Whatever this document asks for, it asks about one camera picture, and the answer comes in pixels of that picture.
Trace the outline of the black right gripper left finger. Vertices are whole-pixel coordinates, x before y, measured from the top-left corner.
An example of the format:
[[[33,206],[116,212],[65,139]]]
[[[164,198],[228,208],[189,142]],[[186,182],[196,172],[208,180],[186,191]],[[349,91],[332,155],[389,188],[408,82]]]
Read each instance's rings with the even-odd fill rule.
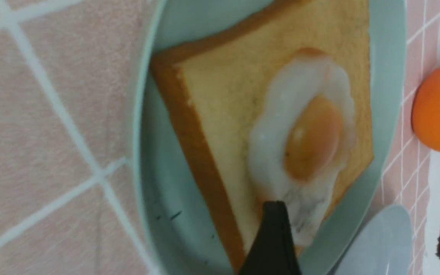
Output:
[[[240,275],[300,275],[286,205],[266,201],[256,238],[239,270]]]

